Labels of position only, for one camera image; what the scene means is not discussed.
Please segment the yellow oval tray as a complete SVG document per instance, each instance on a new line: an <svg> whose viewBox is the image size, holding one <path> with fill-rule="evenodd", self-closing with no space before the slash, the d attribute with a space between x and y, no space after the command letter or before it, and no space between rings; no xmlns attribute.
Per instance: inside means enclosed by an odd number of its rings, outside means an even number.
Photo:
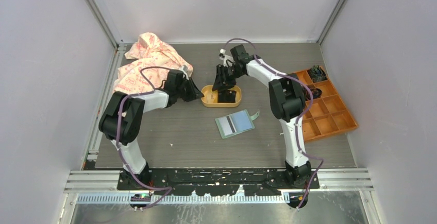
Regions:
<svg viewBox="0 0 437 224"><path fill-rule="evenodd" d="M242 91L238 86L224 91L213 91L213 85L206 85L201 92L204 95L201 101L208 108L234 108L242 100Z"/></svg>

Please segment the green card holder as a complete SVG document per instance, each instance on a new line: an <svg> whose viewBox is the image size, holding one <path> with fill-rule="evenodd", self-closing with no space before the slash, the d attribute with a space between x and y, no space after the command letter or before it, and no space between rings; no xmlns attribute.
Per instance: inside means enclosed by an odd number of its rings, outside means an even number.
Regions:
<svg viewBox="0 0 437 224"><path fill-rule="evenodd" d="M228 114L228 115L231 116L232 121L233 121L233 123L234 123L234 125L236 127L236 130L237 130L237 132L234 135L232 135L232 136L235 136L235 135L238 135L238 134L241 134L241 133L244 133L244 132L247 132L247 131L255 129L254 120L256 120L259 117L259 114L260 114L260 111L257 111L255 114L250 115L247 109L244 109L244 110L241 110L241 111L238 111L238 112L235 112L235 113Z"/></svg>

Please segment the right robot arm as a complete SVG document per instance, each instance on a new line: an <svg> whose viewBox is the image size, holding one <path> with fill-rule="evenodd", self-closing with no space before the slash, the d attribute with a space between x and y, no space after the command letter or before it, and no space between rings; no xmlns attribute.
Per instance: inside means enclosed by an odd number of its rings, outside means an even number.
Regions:
<svg viewBox="0 0 437 224"><path fill-rule="evenodd" d="M292 188L301 187L311 175L311 164L306 155L302 130L302 114L306 106L302 82L293 74L280 72L258 55L250 55L243 45L219 52L222 64L216 67L212 87L218 101L230 98L229 90L236 79L247 75L259 80L268 88L272 114L280 121L285 141L285 178Z"/></svg>

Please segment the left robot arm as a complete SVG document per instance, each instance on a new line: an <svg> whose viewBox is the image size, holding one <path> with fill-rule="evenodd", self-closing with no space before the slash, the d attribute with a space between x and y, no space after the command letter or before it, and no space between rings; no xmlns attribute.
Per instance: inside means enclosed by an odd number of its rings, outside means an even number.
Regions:
<svg viewBox="0 0 437 224"><path fill-rule="evenodd" d="M204 96L183 70L167 68L166 71L166 79L156 87L140 70L151 90L131 94L115 91L98 124L100 132L115 146L124 170L131 175L130 183L137 189L145 189L150 183L149 164L137 140L143 114L168 108L179 99L190 102Z"/></svg>

